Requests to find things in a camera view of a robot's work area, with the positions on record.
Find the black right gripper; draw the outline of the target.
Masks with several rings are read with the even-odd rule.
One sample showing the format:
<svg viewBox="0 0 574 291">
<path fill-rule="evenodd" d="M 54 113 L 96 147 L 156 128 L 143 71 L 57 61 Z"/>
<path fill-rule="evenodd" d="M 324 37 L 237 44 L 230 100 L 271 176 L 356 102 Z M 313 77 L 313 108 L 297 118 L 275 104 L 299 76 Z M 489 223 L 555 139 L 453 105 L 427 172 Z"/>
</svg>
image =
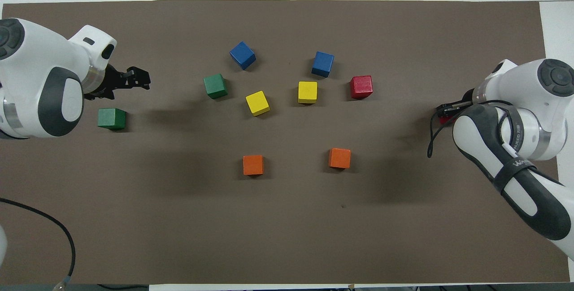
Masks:
<svg viewBox="0 0 574 291">
<path fill-rule="evenodd" d="M 455 117 L 458 113 L 461 113 L 461 111 L 463 111 L 464 109 L 467 109 L 468 107 L 472 106 L 474 104 L 473 103 L 474 90 L 475 89 L 470 89 L 466 91 L 461 101 L 439 105 L 437 107 L 437 113 L 439 119 L 451 119 Z"/>
</svg>

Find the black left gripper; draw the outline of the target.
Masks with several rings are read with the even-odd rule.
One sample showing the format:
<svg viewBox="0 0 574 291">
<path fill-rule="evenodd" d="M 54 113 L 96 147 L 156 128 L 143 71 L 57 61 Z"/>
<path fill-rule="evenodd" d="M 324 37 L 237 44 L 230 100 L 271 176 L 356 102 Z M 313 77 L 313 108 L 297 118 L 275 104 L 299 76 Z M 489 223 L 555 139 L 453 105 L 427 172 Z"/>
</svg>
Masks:
<svg viewBox="0 0 574 291">
<path fill-rule="evenodd" d="M 142 89 L 149 90 L 150 81 L 149 72 L 135 66 L 129 67 L 125 72 L 118 71 L 111 64 L 108 64 L 105 70 L 103 81 L 96 87 L 96 89 L 84 93 L 83 98 L 86 100 L 94 100 L 96 98 L 106 98 L 113 100 L 115 95 L 114 90 L 119 89 L 132 89 L 141 87 Z"/>
</svg>

